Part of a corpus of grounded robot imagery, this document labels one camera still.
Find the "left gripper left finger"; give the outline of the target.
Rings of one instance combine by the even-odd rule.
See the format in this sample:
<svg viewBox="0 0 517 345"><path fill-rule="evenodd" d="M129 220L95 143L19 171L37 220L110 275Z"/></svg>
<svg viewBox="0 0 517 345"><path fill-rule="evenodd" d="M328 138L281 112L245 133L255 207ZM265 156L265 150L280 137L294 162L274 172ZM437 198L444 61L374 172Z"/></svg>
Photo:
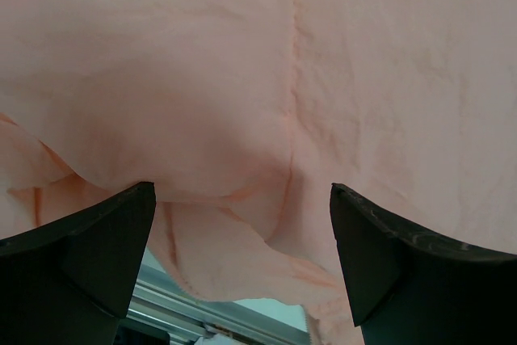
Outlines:
<svg viewBox="0 0 517 345"><path fill-rule="evenodd" d="M3 344L111 344L156 207L152 183L1 241Z"/></svg>

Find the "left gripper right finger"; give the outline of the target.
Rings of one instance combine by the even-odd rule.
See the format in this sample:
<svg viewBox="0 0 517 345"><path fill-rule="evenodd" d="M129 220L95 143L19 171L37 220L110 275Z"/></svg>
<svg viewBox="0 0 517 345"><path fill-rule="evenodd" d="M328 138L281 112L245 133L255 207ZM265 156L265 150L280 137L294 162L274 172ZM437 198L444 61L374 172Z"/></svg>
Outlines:
<svg viewBox="0 0 517 345"><path fill-rule="evenodd" d="M338 183L330 217L365 343L515 343L513 254L438 234Z"/></svg>

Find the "salmon pink jacket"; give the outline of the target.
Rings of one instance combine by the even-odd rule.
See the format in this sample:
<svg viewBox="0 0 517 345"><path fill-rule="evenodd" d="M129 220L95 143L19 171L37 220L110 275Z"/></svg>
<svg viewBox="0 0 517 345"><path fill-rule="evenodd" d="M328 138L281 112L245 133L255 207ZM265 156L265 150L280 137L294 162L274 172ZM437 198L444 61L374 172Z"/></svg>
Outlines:
<svg viewBox="0 0 517 345"><path fill-rule="evenodd" d="M516 0L1 0L1 235L140 181L192 296L359 344L333 183L516 251Z"/></svg>

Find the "front aluminium rail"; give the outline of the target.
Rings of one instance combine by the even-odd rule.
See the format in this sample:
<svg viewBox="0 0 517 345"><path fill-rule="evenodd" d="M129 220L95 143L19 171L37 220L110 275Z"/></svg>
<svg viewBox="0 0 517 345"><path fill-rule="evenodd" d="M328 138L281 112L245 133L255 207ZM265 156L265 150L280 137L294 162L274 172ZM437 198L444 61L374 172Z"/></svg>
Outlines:
<svg viewBox="0 0 517 345"><path fill-rule="evenodd" d="M303 310L271 299L199 301L146 251L115 344L310 344Z"/></svg>

